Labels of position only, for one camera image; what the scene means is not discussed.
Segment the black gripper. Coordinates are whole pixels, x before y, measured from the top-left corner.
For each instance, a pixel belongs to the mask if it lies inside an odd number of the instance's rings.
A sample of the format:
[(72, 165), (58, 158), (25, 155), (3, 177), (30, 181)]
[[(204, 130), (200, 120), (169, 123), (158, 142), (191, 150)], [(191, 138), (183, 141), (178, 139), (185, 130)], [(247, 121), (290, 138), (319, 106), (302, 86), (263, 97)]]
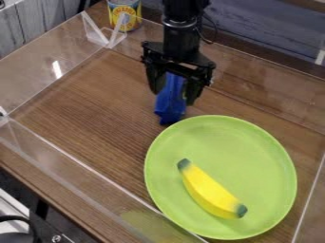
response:
[(141, 43), (141, 61), (146, 67), (149, 86), (154, 94), (165, 87), (166, 72), (188, 78), (188, 105), (195, 105), (207, 85), (212, 84), (216, 62), (200, 51), (195, 51), (185, 58), (177, 58), (164, 53), (162, 42), (144, 41)]

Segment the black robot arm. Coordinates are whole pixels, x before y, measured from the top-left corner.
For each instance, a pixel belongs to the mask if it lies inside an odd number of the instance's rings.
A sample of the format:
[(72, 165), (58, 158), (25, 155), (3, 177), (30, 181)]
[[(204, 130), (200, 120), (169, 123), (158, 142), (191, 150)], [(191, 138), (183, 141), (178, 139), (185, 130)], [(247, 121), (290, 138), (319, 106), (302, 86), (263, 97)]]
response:
[(203, 17), (211, 3), (212, 0), (162, 0), (162, 41), (141, 44), (141, 61), (153, 93), (164, 90), (166, 73), (176, 74), (187, 80), (188, 105), (195, 105), (204, 88), (212, 85), (216, 69), (216, 62), (200, 50)]

